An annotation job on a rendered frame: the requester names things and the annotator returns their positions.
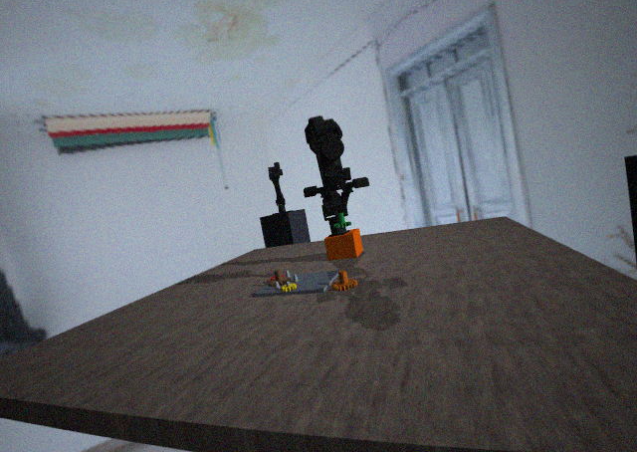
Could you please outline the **orange gear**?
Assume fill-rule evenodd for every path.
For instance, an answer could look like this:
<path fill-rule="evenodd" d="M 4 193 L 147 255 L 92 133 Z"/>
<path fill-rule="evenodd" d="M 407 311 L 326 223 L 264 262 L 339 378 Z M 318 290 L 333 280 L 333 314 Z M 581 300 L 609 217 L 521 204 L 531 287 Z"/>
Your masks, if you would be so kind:
<path fill-rule="evenodd" d="M 332 289 L 333 290 L 349 290 L 352 288 L 355 288 L 357 286 L 357 281 L 356 280 L 348 280 L 347 279 L 347 273 L 346 271 L 339 271 L 339 281 L 335 282 L 332 284 Z"/>

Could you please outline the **green gear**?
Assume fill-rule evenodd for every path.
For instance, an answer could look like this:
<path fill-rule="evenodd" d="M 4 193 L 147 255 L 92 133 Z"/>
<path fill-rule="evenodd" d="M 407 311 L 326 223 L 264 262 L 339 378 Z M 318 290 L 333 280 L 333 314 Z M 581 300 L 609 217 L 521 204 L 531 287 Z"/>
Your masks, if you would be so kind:
<path fill-rule="evenodd" d="M 338 221 L 338 223 L 333 224 L 333 228 L 341 228 L 341 227 L 346 227 L 346 226 L 350 226 L 351 225 L 350 221 L 349 222 L 345 222 L 343 212 L 337 213 L 337 221 Z"/>

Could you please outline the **brown gear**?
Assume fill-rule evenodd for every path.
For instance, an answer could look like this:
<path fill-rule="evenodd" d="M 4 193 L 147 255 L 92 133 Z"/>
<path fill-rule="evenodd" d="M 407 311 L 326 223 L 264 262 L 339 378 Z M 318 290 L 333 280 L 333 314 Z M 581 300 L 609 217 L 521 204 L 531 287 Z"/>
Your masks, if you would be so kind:
<path fill-rule="evenodd" d="M 275 282 L 278 282 L 279 286 L 282 286 L 291 281 L 291 278 L 282 276 L 281 269 L 275 270 L 274 272 L 276 279 L 269 282 L 270 287 L 275 287 Z"/>

